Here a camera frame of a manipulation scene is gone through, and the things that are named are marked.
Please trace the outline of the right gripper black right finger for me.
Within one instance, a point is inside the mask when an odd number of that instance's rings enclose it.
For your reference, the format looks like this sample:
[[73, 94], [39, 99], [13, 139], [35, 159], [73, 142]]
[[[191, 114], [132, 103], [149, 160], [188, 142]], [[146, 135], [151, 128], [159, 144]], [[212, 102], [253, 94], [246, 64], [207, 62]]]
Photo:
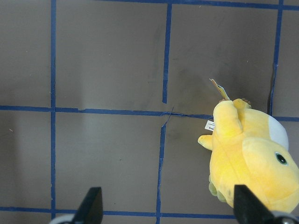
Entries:
[[240, 224], [297, 224], [292, 214], [271, 211], [246, 185], [234, 187], [234, 216]]

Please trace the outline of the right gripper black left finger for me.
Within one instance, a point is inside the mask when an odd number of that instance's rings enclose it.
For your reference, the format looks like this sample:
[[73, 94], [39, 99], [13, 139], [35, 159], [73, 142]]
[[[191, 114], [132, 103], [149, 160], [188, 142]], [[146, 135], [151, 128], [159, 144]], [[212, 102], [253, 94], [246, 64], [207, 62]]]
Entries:
[[103, 220], [101, 187], [91, 187], [75, 214], [56, 217], [51, 224], [100, 224]]

